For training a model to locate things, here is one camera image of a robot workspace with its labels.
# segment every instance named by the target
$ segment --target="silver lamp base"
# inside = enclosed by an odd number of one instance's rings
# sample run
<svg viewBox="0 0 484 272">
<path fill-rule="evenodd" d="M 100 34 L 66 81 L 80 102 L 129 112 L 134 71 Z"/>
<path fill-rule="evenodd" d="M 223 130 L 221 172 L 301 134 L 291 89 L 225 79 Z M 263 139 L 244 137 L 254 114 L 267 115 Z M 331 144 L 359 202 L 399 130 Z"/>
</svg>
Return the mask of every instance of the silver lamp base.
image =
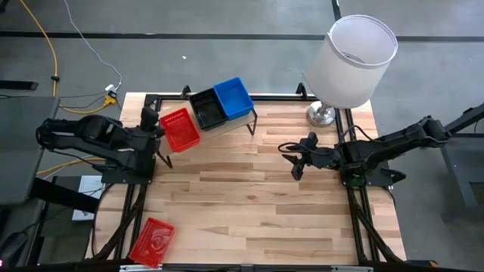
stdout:
<svg viewBox="0 0 484 272">
<path fill-rule="evenodd" d="M 323 128 L 331 125 L 334 121 L 334 115 L 334 108 L 329 107 L 320 101 L 316 101 L 309 106 L 306 118 L 311 125 Z"/>
</svg>

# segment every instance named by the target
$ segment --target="black bin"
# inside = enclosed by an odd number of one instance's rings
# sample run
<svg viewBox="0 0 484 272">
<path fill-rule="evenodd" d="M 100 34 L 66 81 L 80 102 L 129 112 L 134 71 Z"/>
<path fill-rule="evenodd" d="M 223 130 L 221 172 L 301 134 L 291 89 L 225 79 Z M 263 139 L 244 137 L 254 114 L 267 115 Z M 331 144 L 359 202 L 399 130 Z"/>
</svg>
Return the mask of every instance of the black bin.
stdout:
<svg viewBox="0 0 484 272">
<path fill-rule="evenodd" d="M 191 95 L 189 100 L 200 129 L 207 131 L 227 121 L 225 111 L 213 88 Z"/>
</svg>

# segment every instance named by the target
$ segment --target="wooden table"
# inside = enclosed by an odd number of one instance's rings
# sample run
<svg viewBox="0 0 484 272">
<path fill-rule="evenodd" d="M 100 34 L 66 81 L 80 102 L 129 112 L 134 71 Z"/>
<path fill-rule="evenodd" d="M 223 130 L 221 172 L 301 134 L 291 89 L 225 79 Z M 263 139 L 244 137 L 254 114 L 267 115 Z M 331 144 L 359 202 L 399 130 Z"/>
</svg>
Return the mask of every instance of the wooden table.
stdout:
<svg viewBox="0 0 484 272">
<path fill-rule="evenodd" d="M 124 126 L 139 124 L 145 95 L 126 94 L 120 118 Z M 164 101 L 163 107 L 180 103 Z M 332 147 L 337 142 L 335 124 L 315 128 L 306 121 L 309 104 L 255 102 L 259 118 L 254 136 L 243 126 L 172 154 L 173 169 L 157 160 L 143 222 L 153 217 L 176 227 L 164 263 L 357 263 L 348 197 L 338 172 L 306 167 L 296 182 L 292 165 L 277 151 L 277 145 L 299 141 L 310 131 L 316 132 L 320 145 Z M 370 103 L 352 112 L 354 123 L 375 138 Z M 115 185 L 101 202 L 97 250 L 119 224 L 125 193 L 126 185 Z M 381 188 L 369 187 L 368 198 L 378 232 L 405 259 L 391 197 Z M 128 253 L 130 229 L 126 235 L 123 256 Z M 369 257 L 368 236 L 365 231 L 362 235 Z"/>
</svg>

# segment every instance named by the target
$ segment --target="blue bin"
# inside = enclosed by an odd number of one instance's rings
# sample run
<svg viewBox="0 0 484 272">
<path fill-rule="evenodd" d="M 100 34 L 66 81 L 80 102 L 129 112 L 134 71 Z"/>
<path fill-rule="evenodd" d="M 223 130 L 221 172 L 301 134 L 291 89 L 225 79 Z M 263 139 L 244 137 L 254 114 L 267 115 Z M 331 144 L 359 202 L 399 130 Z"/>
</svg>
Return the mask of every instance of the blue bin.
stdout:
<svg viewBox="0 0 484 272">
<path fill-rule="evenodd" d="M 254 102 L 238 77 L 220 82 L 213 88 L 229 120 L 244 116 L 254 108 Z"/>
</svg>

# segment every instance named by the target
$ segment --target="gray floor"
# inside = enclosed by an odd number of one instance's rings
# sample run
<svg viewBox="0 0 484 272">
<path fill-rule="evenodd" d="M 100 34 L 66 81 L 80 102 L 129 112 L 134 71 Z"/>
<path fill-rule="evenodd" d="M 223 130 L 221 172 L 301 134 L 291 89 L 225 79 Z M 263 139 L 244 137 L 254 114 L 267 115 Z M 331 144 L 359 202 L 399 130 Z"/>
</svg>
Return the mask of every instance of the gray floor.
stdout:
<svg viewBox="0 0 484 272">
<path fill-rule="evenodd" d="M 26 1 L 47 31 L 73 31 L 62 0 Z M 343 15 L 368 14 L 397 35 L 483 36 L 480 0 L 340 0 Z M 70 0 L 73 19 L 86 32 L 324 34 L 333 22 L 329 0 Z M 37 31 L 16 2 L 0 14 L 0 30 Z M 59 95 L 102 91 L 117 77 L 78 39 L 53 39 L 61 78 Z M 92 40 L 93 47 L 124 75 L 127 91 L 200 91 L 241 76 L 251 92 L 292 93 L 321 42 L 252 40 Z M 51 95 L 53 62 L 37 38 L 0 38 L 0 78 L 39 82 L 33 93 Z M 484 101 L 483 43 L 401 43 L 372 97 L 380 134 L 431 114 L 444 124 Z M 86 105 L 91 97 L 64 99 Z M 119 109 L 102 112 L 117 118 Z M 58 118 L 79 116 L 63 110 Z M 484 123 L 478 126 L 484 131 Z M 41 168 L 69 161 L 45 154 Z M 414 150 L 390 163 L 408 174 L 396 185 L 397 213 L 407 257 L 445 267 L 484 270 L 481 223 L 444 224 L 440 212 L 460 205 L 439 150 Z M 61 175 L 94 174 L 76 165 Z"/>
</svg>

